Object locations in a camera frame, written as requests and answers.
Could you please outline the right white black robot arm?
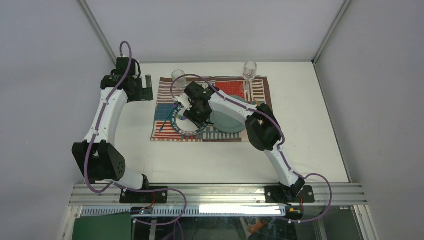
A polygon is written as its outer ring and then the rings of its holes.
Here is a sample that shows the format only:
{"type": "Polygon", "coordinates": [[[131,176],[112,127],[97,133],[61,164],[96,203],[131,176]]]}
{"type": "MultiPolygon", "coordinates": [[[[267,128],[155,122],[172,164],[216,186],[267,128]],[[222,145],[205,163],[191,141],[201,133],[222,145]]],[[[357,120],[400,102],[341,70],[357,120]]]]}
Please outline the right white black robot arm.
{"type": "Polygon", "coordinates": [[[185,107],[184,117],[197,127],[206,124],[212,112],[223,113],[244,124],[250,144],[263,152],[274,167],[283,198],[294,203],[302,196],[305,181],[283,153],[285,137],[268,105],[245,103],[218,88],[211,85],[203,88],[196,82],[190,83],[175,100],[185,107]]]}

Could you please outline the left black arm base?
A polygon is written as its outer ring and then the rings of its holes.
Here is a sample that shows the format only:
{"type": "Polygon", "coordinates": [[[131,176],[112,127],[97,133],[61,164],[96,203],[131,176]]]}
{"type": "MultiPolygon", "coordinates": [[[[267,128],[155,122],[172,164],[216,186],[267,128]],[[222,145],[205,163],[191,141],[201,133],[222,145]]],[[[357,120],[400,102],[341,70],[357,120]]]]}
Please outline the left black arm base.
{"type": "Polygon", "coordinates": [[[150,186],[149,191],[153,192],[135,192],[121,191],[119,202],[121,204],[166,204],[168,201],[168,188],[166,186],[150,186]]]}

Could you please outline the brown striped placemat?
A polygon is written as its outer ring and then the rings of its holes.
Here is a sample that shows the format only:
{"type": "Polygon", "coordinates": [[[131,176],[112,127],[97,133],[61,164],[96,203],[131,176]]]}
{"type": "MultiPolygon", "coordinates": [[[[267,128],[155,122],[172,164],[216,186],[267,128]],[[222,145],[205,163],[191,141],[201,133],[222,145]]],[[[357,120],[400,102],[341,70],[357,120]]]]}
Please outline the brown striped placemat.
{"type": "MultiPolygon", "coordinates": [[[[227,77],[205,77],[208,83],[224,91],[228,95],[236,95],[244,98],[249,104],[255,104],[254,99],[260,104],[266,104],[272,107],[270,87],[268,79],[265,76],[257,76],[250,82],[249,92],[243,93],[245,80],[241,76],[227,77]]],[[[171,90],[172,78],[162,77],[159,81],[158,97],[154,115],[153,131],[150,137],[151,141],[165,142],[248,142],[247,131],[240,133],[225,133],[219,131],[214,125],[208,127],[201,133],[193,136],[183,136],[177,133],[171,126],[170,119],[166,122],[162,132],[159,132],[161,125],[173,108],[171,93],[175,96],[183,93],[182,89],[173,88],[171,90]]]]}

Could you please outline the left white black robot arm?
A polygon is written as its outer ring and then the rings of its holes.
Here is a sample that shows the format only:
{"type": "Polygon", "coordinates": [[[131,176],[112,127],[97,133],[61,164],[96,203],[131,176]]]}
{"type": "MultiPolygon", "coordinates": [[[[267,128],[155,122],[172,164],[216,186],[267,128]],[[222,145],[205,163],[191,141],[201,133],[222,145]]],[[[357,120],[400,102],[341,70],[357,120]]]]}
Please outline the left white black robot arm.
{"type": "Polygon", "coordinates": [[[154,99],[151,76],[146,75],[145,80],[143,85],[137,60],[117,58],[116,68],[101,80],[100,102],[92,126],[84,140],[75,142],[71,149],[86,183],[104,181],[132,189],[131,197],[138,203],[147,202],[151,196],[148,177],[126,165],[115,147],[115,138],[124,106],[154,99]]]}

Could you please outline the white green-rimmed small plate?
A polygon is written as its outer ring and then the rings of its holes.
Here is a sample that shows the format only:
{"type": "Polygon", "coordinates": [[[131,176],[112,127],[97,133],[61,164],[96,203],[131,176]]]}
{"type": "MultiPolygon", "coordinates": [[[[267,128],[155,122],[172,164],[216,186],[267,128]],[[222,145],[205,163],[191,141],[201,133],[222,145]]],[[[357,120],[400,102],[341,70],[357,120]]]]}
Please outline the white green-rimmed small plate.
{"type": "Polygon", "coordinates": [[[169,119],[173,130],[182,136],[195,136],[202,133],[208,127],[208,124],[204,123],[200,127],[195,125],[184,116],[186,110],[181,104],[174,105],[169,119]]]}

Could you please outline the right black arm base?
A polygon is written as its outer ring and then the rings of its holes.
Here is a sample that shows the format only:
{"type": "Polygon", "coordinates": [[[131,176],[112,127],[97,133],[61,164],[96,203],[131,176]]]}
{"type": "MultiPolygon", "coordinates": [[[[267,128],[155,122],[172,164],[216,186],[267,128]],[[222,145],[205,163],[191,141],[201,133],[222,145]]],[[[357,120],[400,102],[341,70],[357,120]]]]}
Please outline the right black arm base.
{"type": "Polygon", "coordinates": [[[281,186],[267,185],[264,187],[265,202],[268,204],[300,204],[314,203],[315,195],[310,185],[305,185],[298,195],[292,195],[281,186]]]}

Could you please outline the large teal plate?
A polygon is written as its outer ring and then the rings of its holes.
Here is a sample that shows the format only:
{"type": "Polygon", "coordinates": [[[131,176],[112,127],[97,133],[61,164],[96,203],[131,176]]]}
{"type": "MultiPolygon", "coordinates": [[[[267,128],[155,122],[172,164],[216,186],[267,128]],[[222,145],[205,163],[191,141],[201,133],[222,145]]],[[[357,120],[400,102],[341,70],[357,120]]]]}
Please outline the large teal plate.
{"type": "Polygon", "coordinates": [[[250,107],[244,98],[237,95],[224,94],[224,98],[214,93],[208,101],[212,109],[210,120],[221,132],[236,134],[246,129],[247,113],[245,107],[250,107]]]}

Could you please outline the clear wine glass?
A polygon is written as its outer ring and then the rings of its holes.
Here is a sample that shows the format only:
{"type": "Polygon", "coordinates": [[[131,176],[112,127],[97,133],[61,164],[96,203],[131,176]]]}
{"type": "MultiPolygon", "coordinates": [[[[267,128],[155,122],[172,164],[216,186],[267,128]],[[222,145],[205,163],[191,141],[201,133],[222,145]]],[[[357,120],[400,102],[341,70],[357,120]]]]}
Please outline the clear wine glass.
{"type": "Polygon", "coordinates": [[[248,93],[250,90],[250,82],[255,79],[257,75],[257,63],[254,61],[247,61],[243,66],[242,77],[244,79],[243,92],[248,93]]]}

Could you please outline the clear plastic cup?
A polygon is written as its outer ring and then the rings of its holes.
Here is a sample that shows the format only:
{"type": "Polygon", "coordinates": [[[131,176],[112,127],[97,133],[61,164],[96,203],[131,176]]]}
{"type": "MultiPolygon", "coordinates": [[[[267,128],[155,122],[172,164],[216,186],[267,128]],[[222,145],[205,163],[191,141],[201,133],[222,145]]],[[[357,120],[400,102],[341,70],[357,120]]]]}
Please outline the clear plastic cup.
{"type": "Polygon", "coordinates": [[[171,73],[171,78],[173,82],[173,88],[175,89],[184,89],[187,85],[187,79],[185,77],[185,72],[181,69],[174,70],[171,73]]]}

